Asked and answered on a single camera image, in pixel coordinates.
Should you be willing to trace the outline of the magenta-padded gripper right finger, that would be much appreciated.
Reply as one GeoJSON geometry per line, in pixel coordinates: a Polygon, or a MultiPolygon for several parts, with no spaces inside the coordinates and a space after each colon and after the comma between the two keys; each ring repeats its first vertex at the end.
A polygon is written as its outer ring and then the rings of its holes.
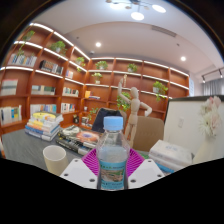
{"type": "Polygon", "coordinates": [[[144,159],[137,151],[131,149],[126,176],[128,188],[135,189],[161,179],[164,174],[152,159],[144,159]]]}

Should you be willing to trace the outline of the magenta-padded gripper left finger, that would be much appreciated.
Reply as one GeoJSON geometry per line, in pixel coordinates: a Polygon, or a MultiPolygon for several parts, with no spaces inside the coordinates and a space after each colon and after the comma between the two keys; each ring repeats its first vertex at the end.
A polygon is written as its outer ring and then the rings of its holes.
{"type": "Polygon", "coordinates": [[[81,187],[96,189],[98,174],[99,162],[96,156],[96,150],[92,149],[81,159],[73,159],[60,177],[81,187]]]}

